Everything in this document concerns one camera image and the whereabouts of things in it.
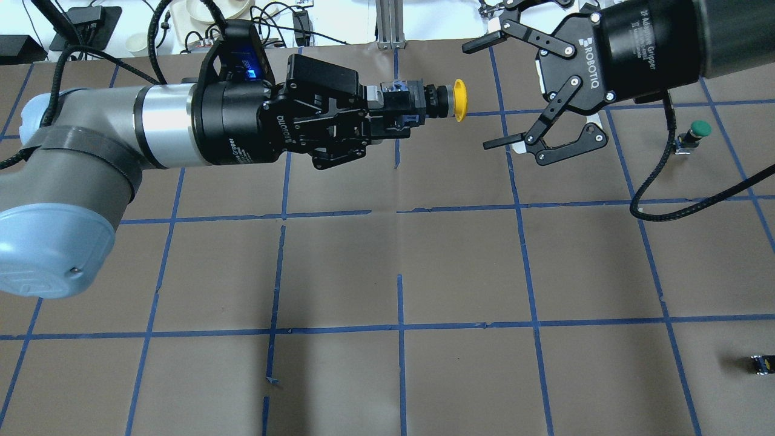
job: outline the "silver metal band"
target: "silver metal band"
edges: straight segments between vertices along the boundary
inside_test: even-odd
[[[199,153],[191,121],[192,83],[151,87],[143,100],[143,132],[153,157],[166,168],[210,165]]]

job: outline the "white background surface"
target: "white background surface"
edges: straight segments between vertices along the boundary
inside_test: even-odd
[[[266,5],[269,0],[248,0],[259,6]],[[27,9],[33,18],[35,27],[48,49],[54,37],[52,26],[38,12],[29,0],[25,0]],[[88,5],[88,0],[60,0],[65,9]],[[149,0],[153,6],[157,0]],[[136,33],[146,33],[151,10],[140,0],[98,0],[96,5],[121,6],[122,14],[119,23],[108,44],[107,52],[117,57],[129,57],[132,54],[126,49],[127,38]],[[486,32],[487,23],[479,16],[477,0],[404,0],[404,33],[407,40],[443,40],[456,38],[474,38]],[[368,43],[374,41],[377,10],[375,0],[316,0],[309,9],[312,19],[312,29],[348,43]],[[275,17],[279,26],[292,26],[291,13],[282,12]],[[35,33],[22,7],[22,0],[0,0],[0,34],[30,35]],[[173,18],[173,21],[185,22]],[[184,35],[190,29],[179,29]],[[283,31],[289,45],[293,41],[292,31]],[[314,36],[314,45],[332,45],[332,41]],[[174,29],[170,30],[164,45],[158,50],[160,54],[178,53],[183,44],[175,38]]]

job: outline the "grid floor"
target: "grid floor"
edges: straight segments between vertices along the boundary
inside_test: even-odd
[[[775,183],[674,223],[634,220],[659,106],[609,106],[609,145],[547,168],[485,152],[541,112],[535,54],[466,56],[462,42],[303,53],[362,83],[462,78],[465,122],[430,119],[324,172],[299,155],[147,171],[91,289],[0,295],[0,434],[769,434],[775,379],[745,357],[775,349]],[[278,77],[291,52],[270,52]],[[160,60],[170,81],[200,61]],[[51,72],[2,68],[0,155]],[[671,159],[644,208],[775,160],[772,77],[674,92],[680,125],[703,118],[715,135]],[[89,61],[63,88],[139,84]],[[571,118],[554,144],[577,135]]]

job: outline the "green-topped small object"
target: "green-topped small object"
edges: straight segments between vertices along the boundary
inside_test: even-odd
[[[705,138],[711,136],[713,129],[710,124],[698,119],[691,124],[691,132],[697,138]]]

